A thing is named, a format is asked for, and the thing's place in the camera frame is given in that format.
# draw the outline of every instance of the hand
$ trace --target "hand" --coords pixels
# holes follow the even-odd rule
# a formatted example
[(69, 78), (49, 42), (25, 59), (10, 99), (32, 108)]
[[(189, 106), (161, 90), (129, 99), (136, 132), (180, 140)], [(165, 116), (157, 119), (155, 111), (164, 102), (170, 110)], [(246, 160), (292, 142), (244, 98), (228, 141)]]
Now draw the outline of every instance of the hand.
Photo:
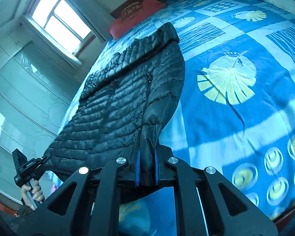
[[(32, 210), (35, 210), (33, 205), (30, 202), (30, 199), (26, 195), (26, 192), (28, 192), (30, 190), (32, 190), (32, 188), (30, 186), (22, 185), (21, 194), (22, 194), (22, 198), (24, 200), (25, 205), (30, 207)], [(39, 185), (39, 182), (37, 180), (34, 180), (34, 188), (33, 188), (32, 192), (34, 194), (33, 200), (37, 200), (37, 201), (45, 200), (45, 196), (44, 196), (43, 192), (41, 191), (41, 186)]]

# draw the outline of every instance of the patterned bedspread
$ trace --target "patterned bedspread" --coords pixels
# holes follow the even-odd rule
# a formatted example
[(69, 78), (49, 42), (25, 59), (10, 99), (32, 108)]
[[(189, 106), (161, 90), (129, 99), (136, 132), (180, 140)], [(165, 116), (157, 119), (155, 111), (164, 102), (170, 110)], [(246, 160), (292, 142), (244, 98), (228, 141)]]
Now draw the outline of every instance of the patterned bedspread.
[[(186, 77), (161, 144), (193, 167), (215, 167), (276, 218), (295, 205), (295, 16), (262, 0), (169, 0), (110, 40), (90, 73), (166, 22), (180, 37)], [(172, 189), (121, 207), (120, 228), (129, 235), (176, 235)]]

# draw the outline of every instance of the black puffer jacket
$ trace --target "black puffer jacket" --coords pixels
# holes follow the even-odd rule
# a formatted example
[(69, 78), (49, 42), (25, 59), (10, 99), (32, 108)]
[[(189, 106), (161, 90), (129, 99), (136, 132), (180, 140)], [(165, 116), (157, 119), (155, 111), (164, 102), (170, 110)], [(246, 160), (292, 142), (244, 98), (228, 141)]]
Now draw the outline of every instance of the black puffer jacket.
[(47, 149), (46, 163), (61, 180), (81, 166), (104, 167), (124, 154), (141, 152), (141, 185), (152, 185), (154, 149), (174, 114), (185, 78), (179, 38), (167, 23), (135, 41), (91, 74), (76, 115)]

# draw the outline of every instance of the pillow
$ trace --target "pillow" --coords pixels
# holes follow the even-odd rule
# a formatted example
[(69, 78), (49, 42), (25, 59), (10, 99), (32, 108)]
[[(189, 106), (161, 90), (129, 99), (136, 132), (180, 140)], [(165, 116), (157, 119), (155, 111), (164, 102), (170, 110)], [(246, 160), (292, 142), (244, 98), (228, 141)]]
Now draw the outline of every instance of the pillow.
[(157, 0), (143, 0), (141, 6), (143, 10), (136, 12), (135, 15), (127, 17), (126, 19), (120, 16), (118, 19), (113, 21), (110, 26), (109, 32), (113, 36), (114, 40), (117, 40), (134, 26), (159, 11), (165, 5), (161, 4), (161, 2)]
[(122, 10), (121, 17), (123, 20), (127, 20), (128, 18), (133, 17), (142, 10), (143, 8), (141, 6), (141, 3), (135, 2)]

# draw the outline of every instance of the metal bolt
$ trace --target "metal bolt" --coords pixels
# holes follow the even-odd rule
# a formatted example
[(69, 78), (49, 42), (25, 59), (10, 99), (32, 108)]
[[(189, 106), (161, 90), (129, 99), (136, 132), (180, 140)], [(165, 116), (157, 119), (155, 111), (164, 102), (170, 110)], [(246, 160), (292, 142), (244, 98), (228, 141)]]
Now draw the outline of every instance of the metal bolt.
[(127, 161), (127, 159), (124, 158), (124, 157), (120, 157), (120, 158), (118, 158), (118, 159), (116, 160), (116, 162), (119, 163), (119, 164), (123, 164), (123, 163), (125, 163), (126, 161)]
[(79, 173), (82, 175), (85, 175), (88, 172), (88, 168), (87, 167), (81, 167), (79, 168)]
[(176, 164), (176, 163), (178, 162), (178, 159), (177, 159), (176, 157), (170, 157), (170, 158), (168, 159), (168, 162), (169, 162), (169, 163), (172, 163), (172, 164)]
[(213, 167), (207, 167), (205, 171), (208, 172), (209, 174), (214, 174), (216, 172), (216, 169)]

